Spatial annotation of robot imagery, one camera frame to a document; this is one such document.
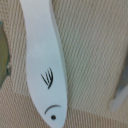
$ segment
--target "woven fabric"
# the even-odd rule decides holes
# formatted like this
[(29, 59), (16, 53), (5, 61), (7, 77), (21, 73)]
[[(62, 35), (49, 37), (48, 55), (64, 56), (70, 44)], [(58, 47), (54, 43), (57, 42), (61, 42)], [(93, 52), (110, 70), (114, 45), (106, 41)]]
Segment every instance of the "woven fabric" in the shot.
[[(128, 99), (115, 113), (113, 98), (128, 45), (127, 0), (53, 0), (68, 75), (65, 128), (127, 128)], [(28, 92), (26, 32), (19, 0), (0, 1), (0, 20), (11, 52), (12, 75), (0, 91), (0, 126), (48, 126)]]

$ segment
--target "white plastic object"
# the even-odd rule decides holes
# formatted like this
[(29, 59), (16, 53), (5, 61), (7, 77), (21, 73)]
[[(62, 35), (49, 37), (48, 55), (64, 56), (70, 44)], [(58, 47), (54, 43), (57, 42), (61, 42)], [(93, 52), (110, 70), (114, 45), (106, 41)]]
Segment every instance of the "white plastic object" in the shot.
[(122, 91), (115, 97), (115, 99), (111, 100), (109, 104), (110, 111), (111, 112), (116, 111), (127, 98), (128, 98), (128, 85), (122, 89)]
[(20, 0), (26, 26), (26, 75), (32, 101), (44, 121), (62, 128), (67, 77), (52, 0)]

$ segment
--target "black dot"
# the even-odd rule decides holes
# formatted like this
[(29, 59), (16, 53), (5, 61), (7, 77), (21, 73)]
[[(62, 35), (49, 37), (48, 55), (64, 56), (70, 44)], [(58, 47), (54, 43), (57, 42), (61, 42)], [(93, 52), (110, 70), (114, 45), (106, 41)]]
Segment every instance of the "black dot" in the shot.
[(52, 115), (52, 116), (51, 116), (51, 119), (52, 119), (52, 120), (55, 120), (55, 119), (56, 119), (56, 116)]

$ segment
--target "textured surface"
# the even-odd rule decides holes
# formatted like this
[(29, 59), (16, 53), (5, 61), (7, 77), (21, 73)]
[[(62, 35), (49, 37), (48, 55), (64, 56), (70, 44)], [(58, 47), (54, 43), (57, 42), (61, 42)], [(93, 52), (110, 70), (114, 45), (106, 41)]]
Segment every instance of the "textured surface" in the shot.
[[(128, 45), (127, 0), (54, 0), (68, 75), (65, 128), (127, 128), (128, 99), (110, 113)], [(41, 127), (25, 74), (26, 33), (19, 0), (0, 1), (12, 62), (12, 76), (0, 93), (0, 126)]]

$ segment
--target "black logo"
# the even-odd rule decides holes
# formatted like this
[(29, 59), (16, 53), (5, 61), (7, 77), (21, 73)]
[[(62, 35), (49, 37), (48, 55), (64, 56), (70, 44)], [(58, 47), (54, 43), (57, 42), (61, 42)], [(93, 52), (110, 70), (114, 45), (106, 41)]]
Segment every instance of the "black logo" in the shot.
[(41, 76), (42, 76), (44, 82), (48, 85), (48, 89), (50, 89), (50, 87), (51, 87), (51, 85), (52, 85), (52, 83), (53, 83), (53, 73), (52, 73), (51, 68), (49, 68), (49, 69), (50, 69), (50, 71), (47, 70), (47, 73), (45, 72), (47, 80), (46, 80), (46, 79), (43, 77), (43, 75), (41, 74)]

